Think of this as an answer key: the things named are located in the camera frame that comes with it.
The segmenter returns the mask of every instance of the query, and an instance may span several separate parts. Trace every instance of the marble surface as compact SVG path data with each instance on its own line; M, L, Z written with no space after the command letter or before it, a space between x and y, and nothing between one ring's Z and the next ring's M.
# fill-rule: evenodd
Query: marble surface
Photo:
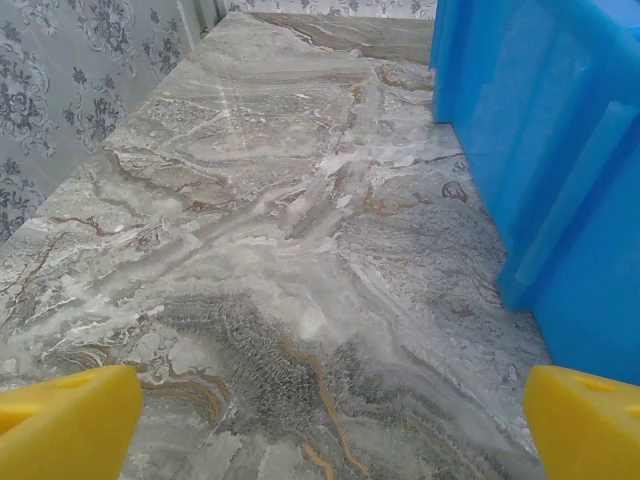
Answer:
M124 479L543 478L432 28L229 15L0 250L2 388L133 365Z

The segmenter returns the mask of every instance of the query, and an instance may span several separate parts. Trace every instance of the yellow plastic object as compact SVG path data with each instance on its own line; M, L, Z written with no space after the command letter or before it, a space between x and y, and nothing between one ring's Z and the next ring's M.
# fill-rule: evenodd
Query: yellow plastic object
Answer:
M0 479L116 480L141 409L125 366L0 393Z
M524 413L549 480L640 479L640 388L534 367Z

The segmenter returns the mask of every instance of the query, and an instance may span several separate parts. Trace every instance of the wallpaper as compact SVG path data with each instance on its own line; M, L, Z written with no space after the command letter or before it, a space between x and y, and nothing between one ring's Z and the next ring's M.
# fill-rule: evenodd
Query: wallpaper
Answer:
M218 0L229 12L433 19L437 0Z
M0 0L0 244L200 29L182 0Z

